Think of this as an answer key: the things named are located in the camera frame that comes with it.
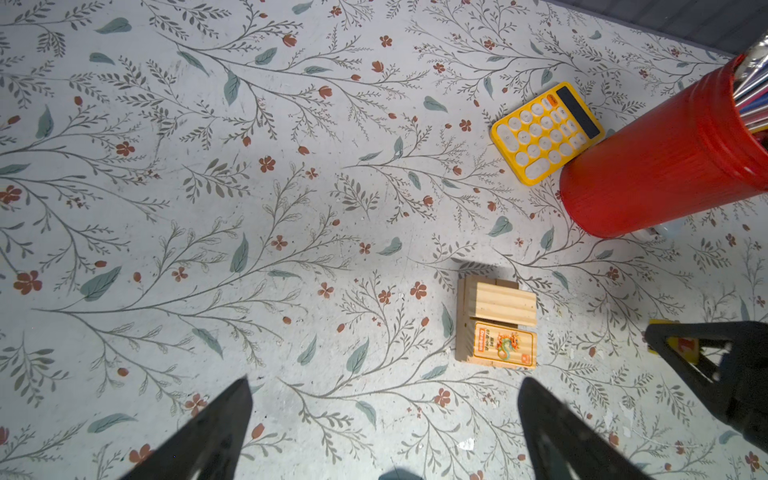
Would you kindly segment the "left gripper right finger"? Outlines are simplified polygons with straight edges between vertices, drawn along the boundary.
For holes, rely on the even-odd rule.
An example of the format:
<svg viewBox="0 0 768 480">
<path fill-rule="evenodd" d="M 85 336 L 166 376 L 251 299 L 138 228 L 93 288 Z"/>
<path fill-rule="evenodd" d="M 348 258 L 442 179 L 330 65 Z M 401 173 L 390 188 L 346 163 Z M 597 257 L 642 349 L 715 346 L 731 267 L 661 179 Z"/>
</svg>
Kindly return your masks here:
<svg viewBox="0 0 768 480">
<path fill-rule="evenodd" d="M 522 381 L 517 406 L 536 479 L 648 477 L 536 379 Z"/>
</svg>

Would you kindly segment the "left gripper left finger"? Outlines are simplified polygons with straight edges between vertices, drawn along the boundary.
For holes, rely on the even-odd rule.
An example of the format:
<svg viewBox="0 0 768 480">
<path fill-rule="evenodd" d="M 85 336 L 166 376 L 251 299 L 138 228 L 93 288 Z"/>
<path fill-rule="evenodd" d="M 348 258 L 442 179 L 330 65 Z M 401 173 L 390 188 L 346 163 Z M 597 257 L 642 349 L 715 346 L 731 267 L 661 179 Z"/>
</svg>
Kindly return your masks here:
<svg viewBox="0 0 768 480">
<path fill-rule="evenodd" d="M 253 410 L 248 379 L 234 381 L 126 479 L 232 479 Z"/>
</svg>

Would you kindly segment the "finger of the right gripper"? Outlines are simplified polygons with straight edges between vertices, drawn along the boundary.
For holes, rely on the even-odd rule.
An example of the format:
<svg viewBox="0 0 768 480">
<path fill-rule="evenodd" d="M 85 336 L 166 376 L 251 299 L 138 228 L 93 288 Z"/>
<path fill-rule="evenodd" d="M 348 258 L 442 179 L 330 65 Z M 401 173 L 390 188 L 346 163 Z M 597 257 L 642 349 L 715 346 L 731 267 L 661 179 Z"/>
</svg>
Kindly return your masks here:
<svg viewBox="0 0 768 480">
<path fill-rule="evenodd" d="M 692 365 L 667 338 L 699 340 Z M 648 325 L 648 341 L 705 408 L 755 447 L 767 449 L 767 325 L 755 321 Z"/>
</svg>

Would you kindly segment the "yellow letter cube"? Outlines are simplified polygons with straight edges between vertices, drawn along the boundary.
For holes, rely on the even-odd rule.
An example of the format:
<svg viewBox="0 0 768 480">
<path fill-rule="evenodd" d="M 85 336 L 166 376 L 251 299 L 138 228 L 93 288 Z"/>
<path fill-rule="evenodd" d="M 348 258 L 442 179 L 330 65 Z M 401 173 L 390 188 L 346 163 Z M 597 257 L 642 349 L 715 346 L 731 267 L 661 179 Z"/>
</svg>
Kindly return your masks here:
<svg viewBox="0 0 768 480">
<path fill-rule="evenodd" d="M 667 319 L 650 319 L 649 325 L 655 325 L 655 324 L 677 324 L 681 323 L 678 320 L 667 320 Z M 692 338 L 680 338 L 680 337 L 669 337 L 667 338 L 667 344 L 670 348 L 672 348 L 679 356 L 681 356 L 685 361 L 692 365 L 698 365 L 700 360 L 700 343 L 697 339 Z M 647 345 L 647 351 L 653 355 L 659 356 L 658 352 L 656 352 L 653 348 L 651 348 L 651 345 L 648 341 L 646 341 Z"/>
</svg>

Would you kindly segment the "printed dragon wood block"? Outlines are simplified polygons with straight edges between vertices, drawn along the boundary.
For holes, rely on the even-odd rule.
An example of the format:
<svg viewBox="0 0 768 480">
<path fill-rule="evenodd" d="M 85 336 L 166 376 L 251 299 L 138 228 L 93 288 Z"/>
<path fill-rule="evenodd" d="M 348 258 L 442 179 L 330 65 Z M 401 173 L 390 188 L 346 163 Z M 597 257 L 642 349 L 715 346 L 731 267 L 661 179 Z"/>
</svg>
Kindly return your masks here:
<svg viewBox="0 0 768 480">
<path fill-rule="evenodd" d="M 474 326 L 474 358 L 505 367 L 536 367 L 537 334 L 506 325 L 477 321 Z"/>
</svg>

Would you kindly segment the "grooved light wood block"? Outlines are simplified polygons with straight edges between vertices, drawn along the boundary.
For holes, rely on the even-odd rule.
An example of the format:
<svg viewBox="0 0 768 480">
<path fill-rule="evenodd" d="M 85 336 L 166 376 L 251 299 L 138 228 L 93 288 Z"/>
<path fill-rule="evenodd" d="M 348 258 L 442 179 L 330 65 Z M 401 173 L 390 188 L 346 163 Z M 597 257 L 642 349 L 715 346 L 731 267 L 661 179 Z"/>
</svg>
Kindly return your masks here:
<svg viewBox="0 0 768 480">
<path fill-rule="evenodd" d="M 469 317 L 527 327 L 538 324 L 534 293 L 485 282 L 474 282 L 465 289 Z"/>
</svg>

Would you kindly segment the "red pencil cup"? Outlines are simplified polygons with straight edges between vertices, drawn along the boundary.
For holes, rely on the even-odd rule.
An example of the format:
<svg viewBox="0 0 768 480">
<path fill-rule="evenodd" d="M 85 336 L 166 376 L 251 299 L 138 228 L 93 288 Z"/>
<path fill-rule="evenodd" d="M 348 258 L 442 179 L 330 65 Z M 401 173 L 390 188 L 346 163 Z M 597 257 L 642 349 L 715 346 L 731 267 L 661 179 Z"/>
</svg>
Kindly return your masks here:
<svg viewBox="0 0 768 480">
<path fill-rule="evenodd" d="M 767 151 L 733 100 L 735 58 L 562 170 L 570 218 L 615 238 L 767 191 Z"/>
</svg>

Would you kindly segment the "yellow calculator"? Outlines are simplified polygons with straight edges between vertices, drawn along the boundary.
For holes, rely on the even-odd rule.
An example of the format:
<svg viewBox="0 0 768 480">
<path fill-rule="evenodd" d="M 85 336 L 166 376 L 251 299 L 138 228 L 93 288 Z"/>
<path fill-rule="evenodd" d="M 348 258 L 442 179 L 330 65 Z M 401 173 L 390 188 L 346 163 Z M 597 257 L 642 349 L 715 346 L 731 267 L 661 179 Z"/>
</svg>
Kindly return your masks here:
<svg viewBox="0 0 768 480">
<path fill-rule="evenodd" d="M 535 186 L 598 144 L 606 130 L 561 82 L 496 121 L 490 137 L 518 180 Z"/>
</svg>

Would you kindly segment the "bundle of pens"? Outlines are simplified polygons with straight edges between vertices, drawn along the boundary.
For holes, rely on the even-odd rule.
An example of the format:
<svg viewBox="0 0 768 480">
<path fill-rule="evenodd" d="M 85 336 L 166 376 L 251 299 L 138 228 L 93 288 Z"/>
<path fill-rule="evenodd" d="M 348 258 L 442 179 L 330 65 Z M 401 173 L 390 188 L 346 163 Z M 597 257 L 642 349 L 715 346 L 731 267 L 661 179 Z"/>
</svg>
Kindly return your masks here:
<svg viewBox="0 0 768 480">
<path fill-rule="evenodd" d="M 767 130 L 767 32 L 739 57 L 733 100 L 740 121 L 751 134 Z"/>
</svg>

